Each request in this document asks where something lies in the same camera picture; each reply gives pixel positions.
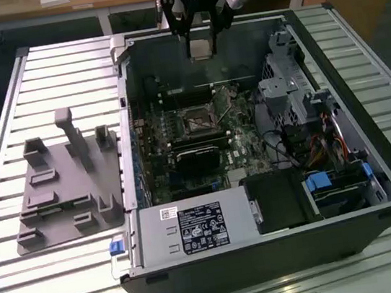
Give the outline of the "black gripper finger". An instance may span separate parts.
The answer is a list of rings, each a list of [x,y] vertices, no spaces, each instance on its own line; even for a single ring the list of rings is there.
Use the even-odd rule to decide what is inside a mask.
[[[185,40],[185,53],[191,58],[190,27],[194,18],[194,11],[186,6],[188,0],[159,0],[163,14],[168,23],[170,32]]]
[[[234,19],[233,9],[230,8],[226,0],[218,0],[209,10],[210,14],[210,34],[212,54],[217,54],[217,35],[222,31],[229,29]]]

